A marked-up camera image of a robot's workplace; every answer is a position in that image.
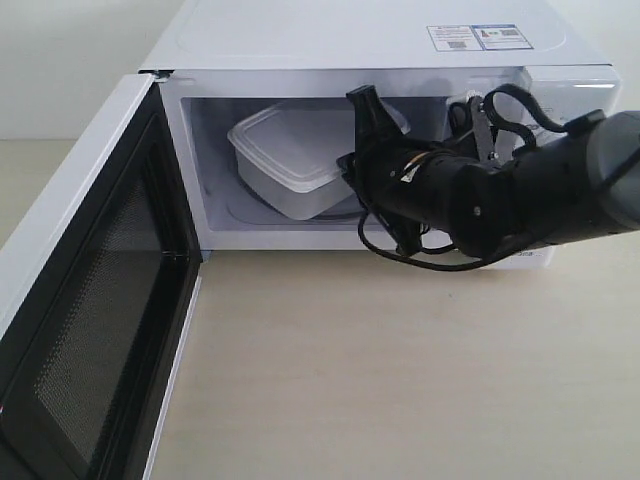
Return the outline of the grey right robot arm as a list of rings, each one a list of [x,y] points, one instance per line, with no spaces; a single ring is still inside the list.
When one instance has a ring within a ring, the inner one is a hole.
[[[503,84],[454,100],[450,136],[406,135],[376,89],[347,94],[354,149],[338,160],[364,218],[395,244],[391,261],[459,272],[518,253],[639,227],[639,115],[594,110],[557,123],[525,89]]]

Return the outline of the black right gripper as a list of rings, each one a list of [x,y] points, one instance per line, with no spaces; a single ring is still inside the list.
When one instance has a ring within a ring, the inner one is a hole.
[[[392,141],[404,133],[373,85],[346,98],[355,115],[355,153],[336,164],[364,214],[377,220],[397,250],[421,250],[428,228],[452,234],[453,199],[465,194],[455,190],[457,181],[465,168],[480,162],[438,142]]]

